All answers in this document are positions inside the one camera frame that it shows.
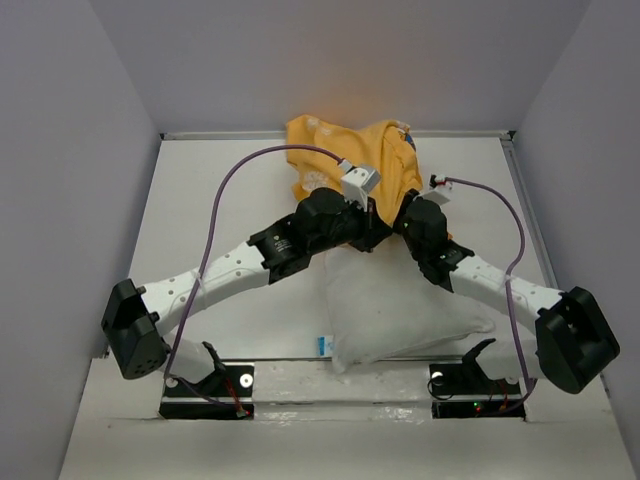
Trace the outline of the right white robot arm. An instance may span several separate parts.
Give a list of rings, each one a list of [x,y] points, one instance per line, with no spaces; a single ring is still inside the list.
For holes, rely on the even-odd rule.
[[[620,354],[588,290],[543,287],[489,264],[449,237],[447,218],[437,203],[416,197],[401,208],[397,226],[431,284],[507,315],[535,336],[541,373],[560,390],[580,393]]]

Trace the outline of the yellow orange pillowcase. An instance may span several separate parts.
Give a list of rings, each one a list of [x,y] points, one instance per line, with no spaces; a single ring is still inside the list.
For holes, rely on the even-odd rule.
[[[298,116],[286,124],[286,142],[328,150],[355,167],[375,168],[381,179],[371,193],[378,216],[391,226],[400,211],[405,194],[420,191],[416,150],[411,143],[410,126],[399,120],[384,120],[359,130],[330,124],[312,115]],[[289,150],[287,163],[297,171],[292,186],[294,198],[301,201],[320,187],[338,192],[344,171],[327,156],[307,150]]]

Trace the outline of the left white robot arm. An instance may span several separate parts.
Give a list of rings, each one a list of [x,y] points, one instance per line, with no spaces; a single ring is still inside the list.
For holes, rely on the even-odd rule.
[[[309,267],[313,256],[340,246],[371,252],[392,233],[373,199],[347,200],[330,188],[315,190],[296,210],[215,260],[168,279],[111,290],[101,328],[126,380],[155,371],[201,395],[221,383],[222,363],[208,342],[183,342],[194,314],[248,290],[270,286]]]

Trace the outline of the white pillow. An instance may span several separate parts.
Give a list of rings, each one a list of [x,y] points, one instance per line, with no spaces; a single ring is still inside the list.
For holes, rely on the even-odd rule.
[[[338,374],[495,330],[486,307],[428,282],[397,235],[371,253],[332,249],[324,271]]]

